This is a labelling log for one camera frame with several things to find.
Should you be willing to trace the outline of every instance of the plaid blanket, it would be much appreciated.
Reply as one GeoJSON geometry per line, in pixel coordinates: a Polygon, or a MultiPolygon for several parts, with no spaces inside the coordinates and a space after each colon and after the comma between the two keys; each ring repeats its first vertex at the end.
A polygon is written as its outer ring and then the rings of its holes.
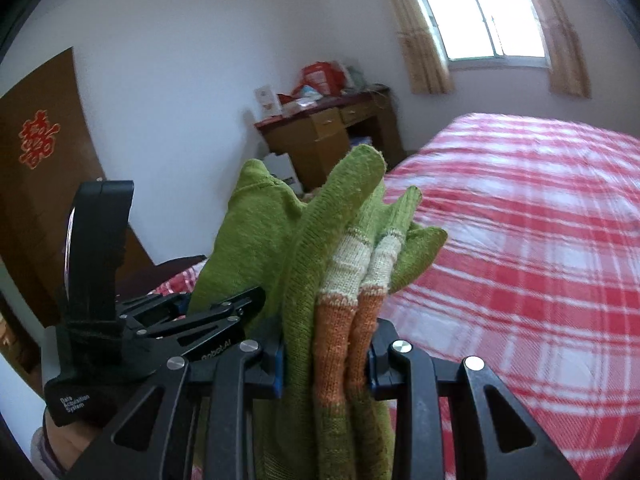
{"type": "MultiPolygon", "coordinates": [[[[640,431],[640,140],[473,114],[385,181],[390,200],[418,186],[416,221],[449,241],[383,317],[434,357],[481,356],[581,478],[604,479],[640,431]]],[[[157,292],[193,290],[201,268],[157,292]]]]}

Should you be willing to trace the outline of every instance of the silver screw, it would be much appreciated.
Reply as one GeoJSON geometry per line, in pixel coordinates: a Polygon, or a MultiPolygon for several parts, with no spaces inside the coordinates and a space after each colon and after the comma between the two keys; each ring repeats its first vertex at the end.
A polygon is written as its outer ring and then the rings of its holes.
{"type": "Polygon", "coordinates": [[[184,368],[186,364],[184,357],[169,357],[169,360],[166,362],[166,367],[169,370],[179,370],[180,368],[184,368]]]}
{"type": "Polygon", "coordinates": [[[240,343],[240,349],[243,352],[255,352],[258,348],[260,348],[260,345],[253,339],[245,339],[240,343]]]}
{"type": "Polygon", "coordinates": [[[398,341],[394,341],[391,346],[394,348],[396,352],[400,352],[401,354],[406,354],[407,352],[411,351],[411,348],[413,348],[411,346],[411,343],[409,343],[408,341],[404,341],[402,339],[399,339],[398,341]]]}
{"type": "Polygon", "coordinates": [[[484,361],[482,361],[481,358],[472,355],[465,359],[465,366],[469,368],[469,370],[479,372],[484,368],[484,361]]]}

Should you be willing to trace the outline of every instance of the window sill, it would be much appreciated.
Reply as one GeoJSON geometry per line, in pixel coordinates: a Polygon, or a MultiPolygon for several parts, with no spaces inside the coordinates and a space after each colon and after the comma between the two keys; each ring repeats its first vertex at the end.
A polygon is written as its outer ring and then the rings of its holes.
{"type": "Polygon", "coordinates": [[[450,70],[475,70],[481,68],[549,68],[546,57],[483,57],[449,61],[450,70]]]}

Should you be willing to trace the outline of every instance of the red chinese character decoration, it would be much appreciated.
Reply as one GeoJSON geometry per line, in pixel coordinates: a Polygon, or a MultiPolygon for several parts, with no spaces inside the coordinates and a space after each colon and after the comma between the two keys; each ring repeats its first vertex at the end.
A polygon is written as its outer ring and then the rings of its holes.
{"type": "Polygon", "coordinates": [[[47,158],[53,153],[56,145],[55,134],[60,131],[60,125],[51,126],[47,119],[46,110],[38,110],[33,121],[25,121],[22,131],[18,136],[22,139],[20,146],[24,153],[18,160],[26,164],[32,170],[43,158],[47,158]]]}

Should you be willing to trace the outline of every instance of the window frame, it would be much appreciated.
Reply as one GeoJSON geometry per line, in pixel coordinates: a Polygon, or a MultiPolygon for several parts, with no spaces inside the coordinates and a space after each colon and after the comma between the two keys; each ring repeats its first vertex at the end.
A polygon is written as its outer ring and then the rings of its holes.
{"type": "Polygon", "coordinates": [[[424,5],[424,9],[426,10],[426,18],[431,22],[431,27],[433,28],[438,41],[440,42],[440,46],[442,48],[443,53],[447,56],[447,60],[449,61],[449,67],[452,70],[467,70],[471,68],[502,68],[502,67],[532,67],[532,68],[548,68],[549,60],[548,53],[546,50],[545,38],[542,35],[542,30],[540,29],[540,21],[538,19],[538,15],[536,14],[533,6],[531,10],[533,15],[538,22],[538,31],[540,34],[540,38],[542,39],[542,45],[545,49],[545,57],[534,57],[534,56],[505,56],[499,55],[495,49],[494,37],[491,34],[491,30],[489,28],[487,22],[487,16],[484,14],[484,10],[480,5],[480,0],[475,0],[478,5],[478,9],[480,10],[480,14],[482,15],[482,22],[486,27],[486,33],[489,37],[489,41],[491,43],[491,47],[494,51],[494,55],[491,57],[465,57],[464,59],[451,59],[447,54],[447,49],[444,45],[444,41],[442,41],[442,36],[440,35],[440,27],[438,26],[438,22],[433,15],[433,11],[431,10],[431,6],[429,4],[429,0],[421,0],[424,5]]]}

